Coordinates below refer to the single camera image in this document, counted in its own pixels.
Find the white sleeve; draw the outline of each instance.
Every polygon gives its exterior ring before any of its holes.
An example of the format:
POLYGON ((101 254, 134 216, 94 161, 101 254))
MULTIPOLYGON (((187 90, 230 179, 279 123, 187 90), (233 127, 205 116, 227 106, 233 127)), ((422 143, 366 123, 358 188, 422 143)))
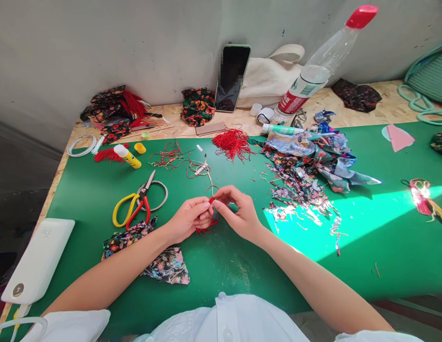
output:
POLYGON ((355 334, 341 333, 335 338, 336 342, 423 342, 412 335, 400 332, 384 332, 362 330, 355 334))
MULTIPOLYGON (((106 328, 110 311, 55 312, 45 315, 44 318, 48 326, 41 342, 94 342, 106 328)), ((40 330, 40 324, 36 324, 21 341, 34 342, 40 330)))

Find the cardboard piece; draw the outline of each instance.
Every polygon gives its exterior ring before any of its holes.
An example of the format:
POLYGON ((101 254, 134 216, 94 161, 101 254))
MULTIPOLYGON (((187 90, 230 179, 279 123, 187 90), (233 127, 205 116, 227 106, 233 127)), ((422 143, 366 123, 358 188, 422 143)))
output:
POLYGON ((223 121, 220 123, 213 123, 210 125, 196 127, 196 134, 197 135, 211 134, 214 132, 224 131, 225 129, 226 129, 226 125, 224 124, 224 121, 223 121))

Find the phone screen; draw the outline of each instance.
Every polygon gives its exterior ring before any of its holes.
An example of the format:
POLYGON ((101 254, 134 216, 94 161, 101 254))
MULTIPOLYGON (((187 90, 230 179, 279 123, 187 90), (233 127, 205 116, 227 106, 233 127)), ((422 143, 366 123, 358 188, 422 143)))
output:
POLYGON ((234 111, 250 52, 249 46, 225 46, 222 50, 215 98, 217 110, 234 111))

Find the pink paper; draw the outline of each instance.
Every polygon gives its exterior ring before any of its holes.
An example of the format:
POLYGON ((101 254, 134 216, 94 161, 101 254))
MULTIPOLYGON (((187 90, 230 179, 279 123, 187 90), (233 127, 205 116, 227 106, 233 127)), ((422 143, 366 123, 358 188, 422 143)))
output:
POLYGON ((393 124, 387 126, 387 132, 389 133, 394 152, 398 152, 405 147, 411 146, 413 142, 415 142, 415 139, 412 136, 393 124))

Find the glue stick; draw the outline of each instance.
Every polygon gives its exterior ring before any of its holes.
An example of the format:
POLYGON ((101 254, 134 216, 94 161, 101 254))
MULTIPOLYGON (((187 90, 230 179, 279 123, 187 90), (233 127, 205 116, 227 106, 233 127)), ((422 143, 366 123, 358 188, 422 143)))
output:
POLYGON ((132 153, 128 151, 127 148, 124 147, 124 145, 119 144, 113 148, 116 154, 118 154, 125 162, 127 162, 129 165, 131 165, 134 169, 138 169, 142 166, 142 163, 140 160, 137 160, 132 153))
POLYGON ((262 130, 260 131, 260 133, 267 135, 270 132, 277 132, 280 134, 295 135, 297 133, 302 133, 303 131, 304 130, 301 128, 272 125, 272 124, 265 123, 262 125, 262 130))

